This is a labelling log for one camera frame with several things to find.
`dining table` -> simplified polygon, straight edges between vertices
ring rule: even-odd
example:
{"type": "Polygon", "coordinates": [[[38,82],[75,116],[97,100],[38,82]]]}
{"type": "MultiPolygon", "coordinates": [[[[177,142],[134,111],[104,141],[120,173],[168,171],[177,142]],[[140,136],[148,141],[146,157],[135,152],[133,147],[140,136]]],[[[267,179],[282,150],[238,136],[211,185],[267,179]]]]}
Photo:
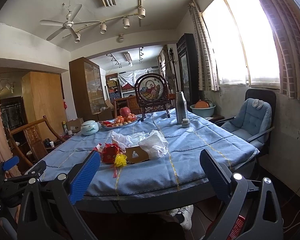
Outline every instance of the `dining table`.
{"type": "Polygon", "coordinates": [[[98,213],[150,213],[187,206],[215,195],[199,162],[203,149],[231,171],[250,176],[259,153],[253,145],[208,120],[188,112],[189,128],[177,123],[175,109],[146,114],[143,122],[113,130],[103,127],[90,136],[81,132],[46,155],[47,168],[41,181],[67,174],[85,160],[101,143],[112,143],[112,132],[132,135],[157,130],[168,142],[168,152],[160,158],[128,164],[117,170],[101,163],[84,197],[75,206],[98,213]]]}

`apple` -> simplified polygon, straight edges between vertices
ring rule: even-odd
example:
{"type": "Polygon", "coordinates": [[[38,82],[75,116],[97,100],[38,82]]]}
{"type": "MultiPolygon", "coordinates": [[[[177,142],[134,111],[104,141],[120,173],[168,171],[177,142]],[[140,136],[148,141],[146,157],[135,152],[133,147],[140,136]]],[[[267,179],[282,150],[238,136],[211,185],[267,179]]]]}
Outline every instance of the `apple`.
{"type": "Polygon", "coordinates": [[[128,114],[130,114],[130,109],[128,107],[120,108],[120,114],[122,116],[127,116],[128,114]]]}

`metal bolt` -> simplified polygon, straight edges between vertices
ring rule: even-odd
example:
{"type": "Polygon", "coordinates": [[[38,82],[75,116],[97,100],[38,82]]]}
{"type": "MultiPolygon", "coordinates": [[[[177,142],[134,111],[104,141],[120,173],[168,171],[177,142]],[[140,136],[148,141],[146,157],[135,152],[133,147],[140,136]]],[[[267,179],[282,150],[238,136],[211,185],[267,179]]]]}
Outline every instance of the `metal bolt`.
{"type": "Polygon", "coordinates": [[[61,173],[58,175],[58,180],[64,180],[66,177],[67,177],[66,174],[61,173]]]}
{"type": "Polygon", "coordinates": [[[269,178],[264,178],[263,181],[264,181],[266,184],[270,184],[270,183],[271,183],[271,179],[269,179],[269,178]]]}
{"type": "Polygon", "coordinates": [[[34,184],[34,183],[35,183],[35,181],[36,181],[36,179],[35,179],[35,178],[31,178],[31,179],[29,179],[29,183],[30,183],[30,184],[34,184]]]}
{"type": "Polygon", "coordinates": [[[242,175],[241,175],[240,173],[234,173],[234,174],[233,174],[233,177],[234,177],[236,180],[242,179],[242,175]]]}

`white plastic bag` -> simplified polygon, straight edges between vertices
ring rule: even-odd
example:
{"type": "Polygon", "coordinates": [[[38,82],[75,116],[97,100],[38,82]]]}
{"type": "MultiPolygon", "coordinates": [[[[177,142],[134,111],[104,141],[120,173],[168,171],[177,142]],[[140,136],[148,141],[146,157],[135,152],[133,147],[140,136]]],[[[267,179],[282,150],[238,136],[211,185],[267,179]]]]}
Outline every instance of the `white plastic bag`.
{"type": "Polygon", "coordinates": [[[115,131],[111,132],[112,143],[116,143],[123,151],[125,151],[127,147],[138,145],[138,142],[147,136],[149,136],[149,134],[145,132],[138,132],[132,135],[123,135],[115,131]]]}
{"type": "Polygon", "coordinates": [[[168,153],[168,142],[163,134],[157,130],[152,130],[149,136],[138,144],[141,149],[148,153],[149,159],[159,158],[168,153]]]}

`jar lid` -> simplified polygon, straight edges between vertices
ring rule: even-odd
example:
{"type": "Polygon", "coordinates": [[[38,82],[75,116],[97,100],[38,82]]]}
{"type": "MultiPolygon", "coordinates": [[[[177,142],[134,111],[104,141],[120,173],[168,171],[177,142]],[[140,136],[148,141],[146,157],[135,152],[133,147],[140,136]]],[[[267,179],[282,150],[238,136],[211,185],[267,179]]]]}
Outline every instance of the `jar lid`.
{"type": "Polygon", "coordinates": [[[85,121],[82,125],[89,125],[89,124],[93,124],[94,122],[96,122],[96,121],[89,120],[89,121],[85,121]]]}

